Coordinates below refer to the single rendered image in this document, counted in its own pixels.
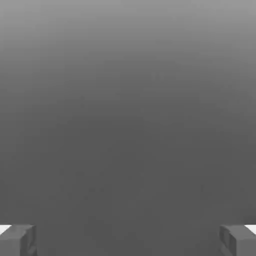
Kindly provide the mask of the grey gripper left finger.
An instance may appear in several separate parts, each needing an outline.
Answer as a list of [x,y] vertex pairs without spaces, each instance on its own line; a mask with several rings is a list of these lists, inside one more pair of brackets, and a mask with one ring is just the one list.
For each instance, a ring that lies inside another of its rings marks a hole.
[[37,226],[0,224],[0,256],[37,256]]

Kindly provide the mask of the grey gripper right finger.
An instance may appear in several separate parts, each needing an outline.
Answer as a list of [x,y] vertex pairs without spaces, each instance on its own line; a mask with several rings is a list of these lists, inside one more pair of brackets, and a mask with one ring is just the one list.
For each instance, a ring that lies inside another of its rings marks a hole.
[[256,256],[256,224],[221,225],[218,235],[223,256]]

